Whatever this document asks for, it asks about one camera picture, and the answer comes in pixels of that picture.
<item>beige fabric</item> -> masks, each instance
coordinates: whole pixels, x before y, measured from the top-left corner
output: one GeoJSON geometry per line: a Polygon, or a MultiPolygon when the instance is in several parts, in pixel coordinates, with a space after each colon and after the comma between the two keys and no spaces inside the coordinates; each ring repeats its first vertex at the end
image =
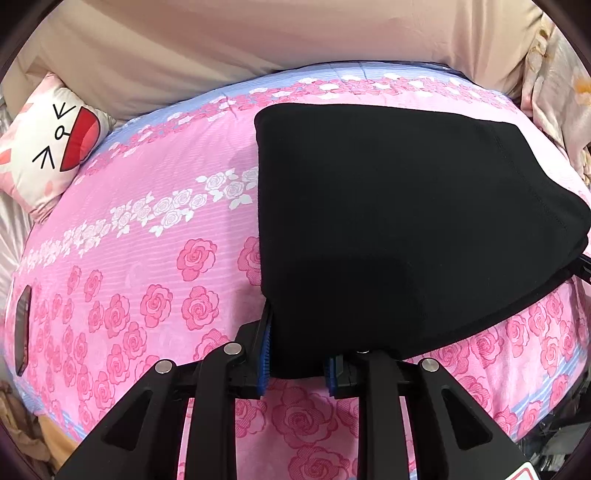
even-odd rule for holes
{"type": "Polygon", "coordinates": [[[591,77],[569,41],[544,14],[525,58],[521,109],[566,153],[589,186],[591,77]]]}
{"type": "Polygon", "coordinates": [[[437,61],[519,91],[531,0],[64,0],[4,82],[18,113],[47,70],[117,119],[312,63],[437,61]]]}
{"type": "Polygon", "coordinates": [[[39,425],[43,432],[43,440],[51,452],[51,466],[58,471],[76,450],[77,444],[48,416],[41,415],[39,425]]]}
{"type": "Polygon", "coordinates": [[[12,387],[0,380],[0,421],[37,475],[43,480],[50,480],[46,462],[50,461],[51,453],[41,439],[41,429],[36,420],[20,399],[12,394],[12,387]]]}

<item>white label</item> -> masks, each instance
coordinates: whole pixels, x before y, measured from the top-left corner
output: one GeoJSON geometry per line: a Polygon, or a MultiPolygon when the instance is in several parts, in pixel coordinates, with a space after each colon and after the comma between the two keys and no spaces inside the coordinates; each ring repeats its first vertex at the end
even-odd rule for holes
{"type": "Polygon", "coordinates": [[[514,473],[506,478],[506,480],[540,480],[538,474],[535,473],[534,467],[531,463],[525,462],[514,473]]]}

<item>bedsheet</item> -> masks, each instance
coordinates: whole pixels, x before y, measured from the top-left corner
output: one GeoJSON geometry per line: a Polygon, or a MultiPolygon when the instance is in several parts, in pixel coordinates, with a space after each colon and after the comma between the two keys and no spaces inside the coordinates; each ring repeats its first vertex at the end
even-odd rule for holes
{"type": "MultiPolygon", "coordinates": [[[[444,66],[316,65],[131,120],[34,228],[14,275],[5,331],[13,371],[15,305],[33,286],[30,361],[17,378],[28,408],[80,441],[159,359],[201,359],[259,318],[252,119],[276,102],[368,103],[511,122],[545,172],[591,202],[565,157],[510,100],[444,66]]],[[[435,145],[417,148],[437,155],[435,145]]],[[[590,309],[571,279],[520,314],[410,360],[438,359],[516,440],[586,365],[590,309]]],[[[272,380],[263,399],[236,402],[240,479],[353,478],[357,438],[357,400],[330,399],[322,379],[272,380]]],[[[407,445],[414,472],[410,438],[407,445]]],[[[179,479],[183,472],[181,454],[179,479]]]]}

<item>red mouth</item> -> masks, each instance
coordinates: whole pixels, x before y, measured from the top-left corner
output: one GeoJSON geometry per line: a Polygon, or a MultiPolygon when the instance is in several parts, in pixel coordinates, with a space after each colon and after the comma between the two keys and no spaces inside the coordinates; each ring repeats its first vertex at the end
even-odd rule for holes
{"type": "Polygon", "coordinates": [[[80,165],[80,162],[86,158],[96,145],[99,135],[100,122],[98,117],[88,108],[81,107],[68,137],[60,171],[68,171],[80,165]]]}

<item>white rose pattern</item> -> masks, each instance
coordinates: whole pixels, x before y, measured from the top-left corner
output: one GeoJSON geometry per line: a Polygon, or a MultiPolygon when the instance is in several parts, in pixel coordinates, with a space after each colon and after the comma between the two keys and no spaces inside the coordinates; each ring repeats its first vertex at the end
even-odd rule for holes
{"type": "Polygon", "coordinates": [[[164,197],[163,199],[159,200],[152,211],[154,212],[155,216],[162,215],[163,213],[168,212],[170,207],[173,205],[173,200],[171,197],[164,197]]]}
{"type": "Polygon", "coordinates": [[[213,197],[214,202],[228,200],[230,210],[235,210],[240,205],[251,204],[252,197],[246,191],[258,185],[258,166],[243,171],[240,176],[236,175],[235,169],[232,168],[210,176],[200,176],[195,181],[197,184],[204,184],[202,193],[194,194],[194,187],[188,187],[175,190],[169,196],[163,196],[153,203],[155,197],[152,192],[148,192],[143,198],[136,201],[130,200],[125,205],[111,208],[110,220],[98,219],[91,224],[84,221],[81,225],[66,230],[61,239],[47,240],[38,250],[29,250],[18,269],[26,268],[30,272],[38,265],[46,267],[54,263],[60,255],[62,257],[70,255],[72,246],[74,251],[82,257],[98,247],[102,239],[109,234],[116,233],[116,238],[128,234],[134,220],[143,228],[156,217],[161,216],[157,220],[158,223],[149,229],[159,237],[165,230],[177,225],[183,219],[189,222],[195,212],[207,204],[209,197],[213,197]]]}
{"type": "Polygon", "coordinates": [[[198,208],[201,208],[206,203],[207,203],[207,195],[205,195],[204,193],[198,193],[195,195],[195,197],[193,197],[191,199],[191,203],[189,203],[189,206],[193,210],[197,210],[198,208]]]}
{"type": "Polygon", "coordinates": [[[223,194],[228,200],[238,198],[244,192],[244,184],[241,181],[233,181],[223,189],[223,194]]]}
{"type": "Polygon", "coordinates": [[[178,208],[182,205],[185,205],[191,199],[191,194],[193,193],[193,189],[184,189],[180,192],[173,192],[174,199],[173,199],[173,208],[178,208]]]}

